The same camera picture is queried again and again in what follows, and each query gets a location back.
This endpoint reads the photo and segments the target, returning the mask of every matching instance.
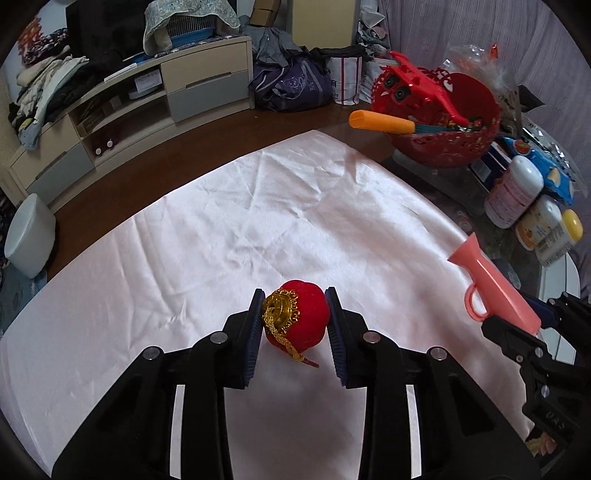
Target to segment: drawer handle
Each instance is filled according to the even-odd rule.
[[[221,78],[229,77],[231,75],[232,75],[232,72],[220,73],[219,75],[214,75],[213,77],[208,77],[206,79],[199,80],[198,82],[188,83],[185,88],[195,87],[201,83],[211,82],[212,80],[219,80]]]
[[[43,170],[41,170],[37,176],[35,177],[35,180],[38,180],[39,177],[41,177],[47,170],[49,170],[53,165],[55,165],[56,162],[58,162],[59,159],[61,159],[62,157],[64,157],[67,154],[67,151],[63,151],[62,153],[60,153],[54,160],[51,161],[51,163],[45,167]]]

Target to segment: red velvet ornament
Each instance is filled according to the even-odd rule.
[[[329,306],[326,303],[324,292],[313,283],[290,280],[284,283],[280,287],[281,289],[295,292],[297,310],[299,311],[299,317],[294,319],[294,323],[288,327],[283,337],[291,343],[298,353],[303,353],[308,348],[318,345],[324,338],[324,331],[330,320]],[[265,328],[265,334],[273,345],[288,353],[285,346],[280,344],[267,328]]]

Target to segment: gold decoration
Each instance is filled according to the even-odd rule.
[[[262,304],[263,322],[265,330],[282,344],[287,352],[298,362],[306,359],[300,354],[284,335],[290,327],[299,320],[300,311],[297,308],[297,293],[295,290],[278,288],[269,295]]]

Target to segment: floor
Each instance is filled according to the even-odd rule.
[[[104,234],[172,190],[248,153],[319,129],[376,161],[394,149],[376,132],[358,131],[347,120],[353,110],[325,107],[299,113],[248,110],[211,122],[137,156],[93,183],[56,213],[56,246],[48,279]]]

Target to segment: white bag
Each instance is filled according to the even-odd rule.
[[[372,90],[377,78],[383,70],[376,61],[366,61],[363,63],[363,82],[361,83],[361,93],[359,99],[363,102],[371,103]]]
[[[340,105],[357,105],[361,91],[363,60],[360,57],[331,58],[326,62],[326,66],[330,71],[333,100]]]

